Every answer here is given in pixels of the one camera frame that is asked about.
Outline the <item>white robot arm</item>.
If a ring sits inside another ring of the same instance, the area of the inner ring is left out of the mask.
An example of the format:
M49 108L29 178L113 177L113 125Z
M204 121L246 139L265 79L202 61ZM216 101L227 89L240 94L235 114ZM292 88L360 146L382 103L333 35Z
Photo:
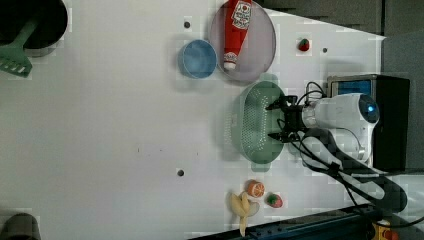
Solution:
M284 117L271 138L299 151L302 164L330 176L379 208L398 213L407 206L406 192L365 162L372 155L372 140L380 112L373 98L362 93L337 95L297 104L296 97L280 96L266 107Z

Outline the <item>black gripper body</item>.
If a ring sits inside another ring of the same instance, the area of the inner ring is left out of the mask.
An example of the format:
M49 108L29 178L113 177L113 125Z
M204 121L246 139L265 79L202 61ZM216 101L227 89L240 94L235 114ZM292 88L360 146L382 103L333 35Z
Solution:
M302 120L303 106L297 105L296 101L297 97L294 95L282 96L281 110L284 113L282 140L284 142L295 140L296 133L306 130L306 126Z

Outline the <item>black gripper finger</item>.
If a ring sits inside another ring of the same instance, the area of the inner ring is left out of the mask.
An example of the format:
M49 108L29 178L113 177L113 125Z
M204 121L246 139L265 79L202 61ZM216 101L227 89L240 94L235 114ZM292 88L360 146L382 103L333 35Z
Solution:
M287 106L288 106L287 98L285 96L280 96L277 100L275 100L273 103L267 106L266 110L275 110L275 109L284 110Z
M269 137L280 142L290 142L291 138L284 132L269 133Z

